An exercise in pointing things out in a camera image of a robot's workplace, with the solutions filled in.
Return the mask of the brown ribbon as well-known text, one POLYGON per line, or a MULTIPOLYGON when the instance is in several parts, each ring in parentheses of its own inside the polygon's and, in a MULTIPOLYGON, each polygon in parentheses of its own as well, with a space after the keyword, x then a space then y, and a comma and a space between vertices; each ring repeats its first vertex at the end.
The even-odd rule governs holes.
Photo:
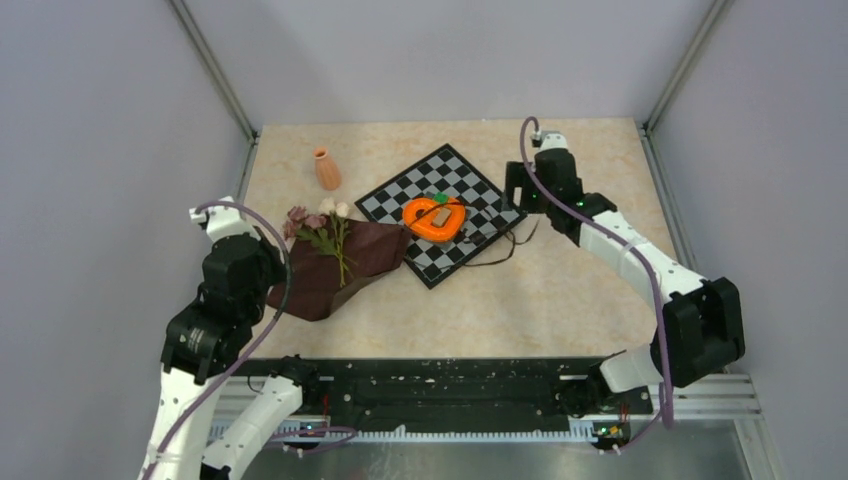
POLYGON ((424 223, 420 217, 431 205, 429 200, 420 198, 405 207, 404 227, 414 237, 405 254, 405 260, 409 265, 416 267, 428 277, 434 277, 461 267, 474 268, 502 264, 513 257, 519 246, 530 242, 538 229, 538 226, 534 225, 527 236, 520 239, 515 233, 515 227, 521 221, 520 216, 510 223, 503 220, 492 207, 466 204, 469 207, 469 218, 465 227, 457 240, 444 245, 430 243, 419 236, 424 230, 424 223), (481 261, 479 256, 482 252, 498 240, 508 242, 507 253, 497 259, 481 261))

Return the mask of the maroon wrapping paper sheet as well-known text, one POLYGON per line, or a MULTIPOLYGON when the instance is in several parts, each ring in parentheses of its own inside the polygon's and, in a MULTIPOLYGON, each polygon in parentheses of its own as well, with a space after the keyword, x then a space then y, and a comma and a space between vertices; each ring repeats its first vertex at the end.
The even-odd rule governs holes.
POLYGON ((353 220, 349 229, 343 248, 348 267, 344 274, 337 258, 296 240, 290 250, 293 287, 289 300, 283 300, 286 283, 281 282, 271 289, 266 305, 301 320, 325 320, 360 290, 400 267, 412 237, 406 228, 353 220))

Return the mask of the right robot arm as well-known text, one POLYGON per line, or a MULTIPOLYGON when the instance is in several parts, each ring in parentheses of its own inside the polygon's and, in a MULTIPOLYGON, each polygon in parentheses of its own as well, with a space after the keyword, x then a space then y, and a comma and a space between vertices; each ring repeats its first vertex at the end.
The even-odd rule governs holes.
POLYGON ((612 201, 585 192, 567 149, 543 150, 530 165, 508 163, 503 203, 546 215, 555 231, 604 261, 660 315, 650 343, 593 366, 586 397, 594 409, 612 412, 627 391, 647 385, 686 387, 744 356, 736 285, 679 264, 639 234, 612 201))

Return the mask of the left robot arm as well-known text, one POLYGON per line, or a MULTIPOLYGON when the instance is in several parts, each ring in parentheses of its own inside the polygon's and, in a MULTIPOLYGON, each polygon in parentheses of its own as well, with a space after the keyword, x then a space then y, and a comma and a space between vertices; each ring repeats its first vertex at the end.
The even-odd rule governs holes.
POLYGON ((214 240, 202 274, 196 297, 166 327, 142 479, 240 479, 284 419, 320 401, 320 386, 300 371, 272 375, 223 435, 208 439, 222 388, 285 271, 278 249, 252 232, 214 240))

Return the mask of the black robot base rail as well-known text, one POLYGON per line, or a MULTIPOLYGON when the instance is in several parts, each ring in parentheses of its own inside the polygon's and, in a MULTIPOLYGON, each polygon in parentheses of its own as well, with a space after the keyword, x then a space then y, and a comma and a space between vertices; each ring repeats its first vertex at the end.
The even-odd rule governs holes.
POLYGON ((314 376, 294 419, 362 434, 567 432, 578 419, 652 416, 648 388, 590 404, 597 357, 304 359, 314 376))

